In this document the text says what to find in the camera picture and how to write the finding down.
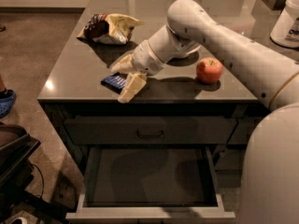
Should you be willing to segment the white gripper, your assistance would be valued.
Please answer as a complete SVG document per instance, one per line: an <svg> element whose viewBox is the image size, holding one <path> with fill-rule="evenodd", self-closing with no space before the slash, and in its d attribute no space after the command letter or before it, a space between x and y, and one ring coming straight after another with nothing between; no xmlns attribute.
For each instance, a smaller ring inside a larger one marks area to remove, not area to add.
<svg viewBox="0 0 299 224"><path fill-rule="evenodd" d="M113 74L128 74L125 86L121 91L118 101L122 104L129 103L147 84L147 73L154 76L164 67L164 63L154 54L148 40L141 42L133 54L124 56L119 62L111 66ZM143 73L130 73L138 70Z"/></svg>

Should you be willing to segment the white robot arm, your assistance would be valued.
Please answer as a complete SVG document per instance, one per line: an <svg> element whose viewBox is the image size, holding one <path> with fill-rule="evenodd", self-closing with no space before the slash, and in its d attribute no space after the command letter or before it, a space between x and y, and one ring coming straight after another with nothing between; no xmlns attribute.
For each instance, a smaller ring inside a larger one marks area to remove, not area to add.
<svg viewBox="0 0 299 224"><path fill-rule="evenodd" d="M299 224L299 65L177 0L167 24L112 72L153 76L195 43L203 45L270 113L252 133L243 164L239 224Z"/></svg>

